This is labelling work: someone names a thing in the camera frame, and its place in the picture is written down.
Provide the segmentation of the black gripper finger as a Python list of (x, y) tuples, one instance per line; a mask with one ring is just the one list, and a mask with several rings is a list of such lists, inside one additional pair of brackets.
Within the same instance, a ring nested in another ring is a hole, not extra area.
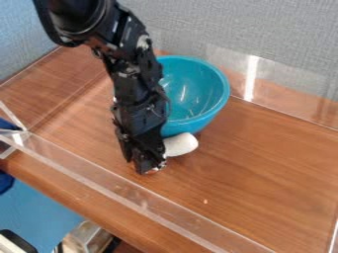
[(131, 141), (129, 135), (121, 131), (117, 132), (117, 137), (119, 140), (123, 156), (126, 160), (131, 162), (134, 157), (134, 142)]
[(133, 161), (141, 175), (153, 170), (162, 170), (167, 165), (167, 159), (161, 152), (145, 151), (139, 148), (133, 150)]

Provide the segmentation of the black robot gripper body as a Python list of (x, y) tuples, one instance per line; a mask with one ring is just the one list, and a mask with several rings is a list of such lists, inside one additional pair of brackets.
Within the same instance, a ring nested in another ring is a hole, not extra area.
[(122, 100), (115, 96), (111, 112), (115, 133), (121, 131), (129, 135), (134, 149), (165, 154), (162, 129), (169, 119), (169, 100), (162, 95), (151, 95), (142, 101)]

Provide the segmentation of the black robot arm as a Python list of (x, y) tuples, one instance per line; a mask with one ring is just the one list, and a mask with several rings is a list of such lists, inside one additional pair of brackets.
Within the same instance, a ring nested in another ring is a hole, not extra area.
[(34, 4), (54, 43), (89, 46), (105, 64), (114, 82), (113, 123), (126, 160), (139, 174), (162, 170), (170, 98), (146, 25), (118, 0), (34, 0)]

